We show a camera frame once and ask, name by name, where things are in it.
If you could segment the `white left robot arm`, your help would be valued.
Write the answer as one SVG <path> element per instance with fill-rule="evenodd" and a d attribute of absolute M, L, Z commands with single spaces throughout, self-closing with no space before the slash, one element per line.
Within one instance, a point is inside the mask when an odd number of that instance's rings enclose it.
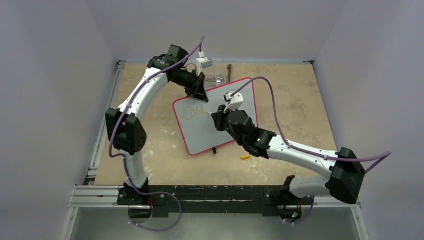
<path fill-rule="evenodd" d="M 209 101 L 204 87 L 203 63 L 210 60 L 199 43 L 191 52 L 171 45 L 168 52 L 149 60 L 144 76 L 128 98 L 117 108 L 105 113 L 109 156 L 122 157 L 126 179 L 122 197 L 138 205 L 149 199 L 149 184 L 143 167 L 141 151 L 147 142 L 142 119 L 157 94 L 172 82 L 184 88 L 185 94 L 194 100 Z"/>

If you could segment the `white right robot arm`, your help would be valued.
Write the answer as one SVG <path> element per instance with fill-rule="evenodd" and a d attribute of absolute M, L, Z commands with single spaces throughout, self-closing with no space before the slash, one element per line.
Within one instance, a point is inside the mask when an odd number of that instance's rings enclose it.
<path fill-rule="evenodd" d="M 351 149 L 333 151 L 285 143 L 281 135 L 257 127 L 244 110 L 224 110 L 220 105 L 211 114 L 216 130 L 227 132 L 250 155 L 285 161 L 317 174 L 287 178 L 280 191 L 284 202 L 292 204 L 309 195 L 328 194 L 346 204 L 357 203 L 366 171 Z"/>

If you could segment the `yellow marker cap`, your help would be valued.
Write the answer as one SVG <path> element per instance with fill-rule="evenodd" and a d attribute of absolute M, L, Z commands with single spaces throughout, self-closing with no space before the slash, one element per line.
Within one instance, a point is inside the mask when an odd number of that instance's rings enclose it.
<path fill-rule="evenodd" d="M 248 159 L 250 159 L 251 158 L 251 155 L 244 155 L 244 156 L 242 156 L 240 159 L 242 160 L 242 161 L 245 161 L 245 160 L 248 160 Z"/>

